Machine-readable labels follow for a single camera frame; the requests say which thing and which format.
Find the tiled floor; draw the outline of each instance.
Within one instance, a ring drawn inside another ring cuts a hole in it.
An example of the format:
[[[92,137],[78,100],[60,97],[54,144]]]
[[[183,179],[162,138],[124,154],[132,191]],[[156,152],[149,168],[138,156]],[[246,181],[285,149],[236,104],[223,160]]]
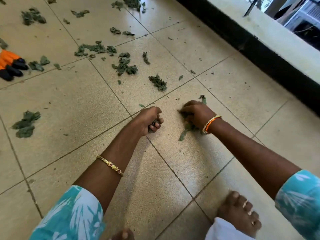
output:
[[[177,109],[204,94],[208,106],[239,131],[320,176],[318,117],[175,0],[142,0],[145,14],[113,9],[114,1],[6,0],[0,5],[0,37],[9,50],[27,61],[42,55],[51,60],[44,72],[0,80],[1,239],[27,239],[140,111],[139,104],[153,103],[165,123],[139,142],[107,210],[101,239],[125,226],[138,240],[204,239],[228,190],[240,191],[254,204],[263,225],[258,239],[301,239],[215,137],[189,134],[178,141],[183,124]],[[23,25],[20,11],[30,7],[37,7],[47,24]],[[76,18],[71,9],[90,13]],[[110,27],[135,36],[114,35]],[[130,52],[138,73],[119,78],[111,67],[116,56],[74,56],[78,45],[98,40],[117,46],[118,53]],[[142,52],[148,52],[150,65]],[[148,80],[157,73],[168,82],[166,92]],[[19,139],[11,126],[26,110],[42,117],[32,137]]]

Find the floral print sleeve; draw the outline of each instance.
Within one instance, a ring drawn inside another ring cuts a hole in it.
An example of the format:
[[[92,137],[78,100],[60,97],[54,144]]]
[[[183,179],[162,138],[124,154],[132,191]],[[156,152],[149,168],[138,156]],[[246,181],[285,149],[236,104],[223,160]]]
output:
[[[34,229],[30,240],[98,240],[103,210],[88,190],[71,186]]]
[[[307,240],[320,239],[320,179],[302,170],[275,197],[275,207]]]

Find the gold bangle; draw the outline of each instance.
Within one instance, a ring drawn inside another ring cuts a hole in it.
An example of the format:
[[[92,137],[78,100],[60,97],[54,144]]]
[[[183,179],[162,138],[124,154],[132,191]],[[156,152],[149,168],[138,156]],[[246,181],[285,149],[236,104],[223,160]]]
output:
[[[106,165],[108,165],[110,168],[112,168],[114,171],[116,171],[118,174],[120,174],[121,177],[123,177],[123,172],[116,165],[114,165],[112,162],[104,159],[102,156],[97,156],[97,159],[100,159],[101,161],[105,162]]]
[[[214,116],[212,119],[210,119],[209,121],[208,121],[208,123],[206,123],[206,125],[203,127],[203,129],[202,129],[202,133],[203,134],[208,134],[208,128],[209,128],[209,125],[215,120],[215,119],[217,119],[217,118],[222,118],[220,115],[216,115],[216,116]]]

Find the gardening glove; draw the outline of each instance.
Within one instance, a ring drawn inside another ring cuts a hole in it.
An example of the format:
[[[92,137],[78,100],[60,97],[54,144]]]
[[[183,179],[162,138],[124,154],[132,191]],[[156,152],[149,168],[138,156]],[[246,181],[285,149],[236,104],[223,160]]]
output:
[[[14,76],[23,76],[20,70],[28,70],[26,61],[20,56],[7,50],[0,52],[0,77],[12,81]]]

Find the black wall base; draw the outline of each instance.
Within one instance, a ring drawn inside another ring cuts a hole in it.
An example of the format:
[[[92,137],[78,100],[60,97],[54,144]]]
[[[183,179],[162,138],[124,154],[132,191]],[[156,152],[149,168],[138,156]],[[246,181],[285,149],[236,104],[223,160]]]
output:
[[[268,76],[320,116],[320,85],[207,0],[177,0]]]

